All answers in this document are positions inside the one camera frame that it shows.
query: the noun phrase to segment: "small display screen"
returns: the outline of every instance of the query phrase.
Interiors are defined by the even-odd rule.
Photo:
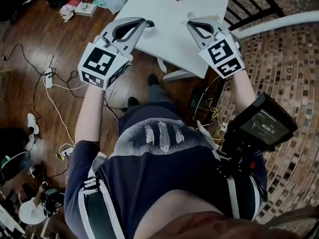
[[[268,145],[275,143],[289,132],[284,125],[263,109],[240,128]]]

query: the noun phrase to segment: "metal railing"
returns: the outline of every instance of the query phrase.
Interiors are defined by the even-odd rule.
[[[278,6],[278,4],[274,0],[265,0],[270,8],[262,9],[254,0],[248,0],[257,10],[258,12],[255,14],[252,14],[247,8],[245,8],[238,0],[231,0],[234,2],[239,8],[241,8],[248,17],[242,18],[240,17],[236,12],[234,12],[231,8],[227,7],[227,11],[230,12],[236,19],[238,19],[238,22],[231,22],[226,17],[224,20],[230,24],[229,30],[234,30],[239,27],[242,27],[244,25],[247,25],[249,23],[252,23],[258,19],[264,18],[266,16],[276,14],[278,17],[284,17],[285,14],[281,10],[281,8]]]

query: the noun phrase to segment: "hardwood floor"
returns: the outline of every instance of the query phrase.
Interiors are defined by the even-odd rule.
[[[63,23],[59,15],[59,9],[52,10],[46,0],[34,0],[12,26],[0,25],[0,48],[3,55],[9,56],[12,48],[21,43],[24,46],[26,58],[40,71],[43,72],[49,66],[49,55],[54,55],[51,66],[58,70],[60,77],[67,80],[73,70],[77,71],[77,65],[88,42],[115,18],[108,10],[97,8],[92,17],[74,16],[68,23]],[[160,79],[163,72],[160,70],[156,58],[133,51],[133,68],[128,70],[106,92],[109,106],[122,108],[127,105],[130,96],[136,97],[140,102],[146,103],[147,77],[155,73]],[[0,69],[12,68],[0,81],[0,126],[22,127],[26,129],[28,113],[36,114],[33,108],[33,95],[39,75],[23,58],[21,48],[18,47],[8,62],[0,60]],[[168,71],[176,68],[168,65]],[[207,82],[214,76],[212,70],[207,74],[207,80],[189,78],[174,82],[163,83],[169,95],[177,104],[180,115],[185,121],[192,116],[190,109],[190,95],[193,86],[207,86]],[[66,87],[66,84],[58,78],[53,79],[54,84]],[[79,77],[70,81],[70,87],[76,88],[83,83]],[[86,87],[73,91],[77,96],[84,96]],[[82,98],[75,98],[70,91],[59,87],[49,89],[49,95],[54,100],[65,121],[72,139],[82,105]],[[31,154],[33,163],[43,162],[47,176],[63,172],[68,161],[56,157],[56,153],[64,143],[71,143],[66,129],[60,121],[59,115],[49,100],[44,88],[42,78],[36,89],[35,108],[41,116],[37,123],[40,128],[39,139],[33,146]],[[120,116],[120,110],[114,110]],[[118,138],[116,121],[111,112],[105,108],[103,111],[101,150],[109,155]],[[57,176],[50,183],[61,190],[66,187],[67,172]],[[26,172],[19,174],[11,182],[6,183],[1,189],[8,193],[9,190],[20,190],[22,182],[29,182],[37,187],[31,176]]]

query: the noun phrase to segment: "person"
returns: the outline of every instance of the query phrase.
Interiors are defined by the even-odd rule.
[[[44,191],[43,184],[39,187],[38,192],[35,197],[32,197],[28,201],[23,201],[22,192],[19,193],[18,197],[21,203],[19,208],[19,218],[23,223],[29,225],[36,225],[45,220],[46,216],[44,215],[44,208],[41,202],[41,196]]]
[[[239,114],[255,95],[246,71],[236,73],[233,82]],[[140,105],[135,98],[128,99],[129,109],[118,121],[114,152],[97,171],[110,192],[125,238],[295,238],[232,219],[229,189],[215,169],[213,147],[182,122],[155,75],[149,76],[148,85],[150,102]],[[104,95],[103,90],[88,87],[75,129],[64,208],[68,226],[80,239],[88,236],[78,194],[100,151]],[[264,162],[256,162],[254,172],[260,181],[267,181]],[[252,220],[250,191],[243,186],[238,194],[248,199],[239,206],[241,217]]]

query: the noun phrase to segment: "sneaker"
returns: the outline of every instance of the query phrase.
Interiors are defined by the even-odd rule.
[[[150,74],[148,77],[148,85],[159,85],[159,80],[155,74]]]
[[[131,107],[131,106],[139,106],[140,105],[140,102],[134,98],[134,97],[129,97],[128,99],[128,106]]]

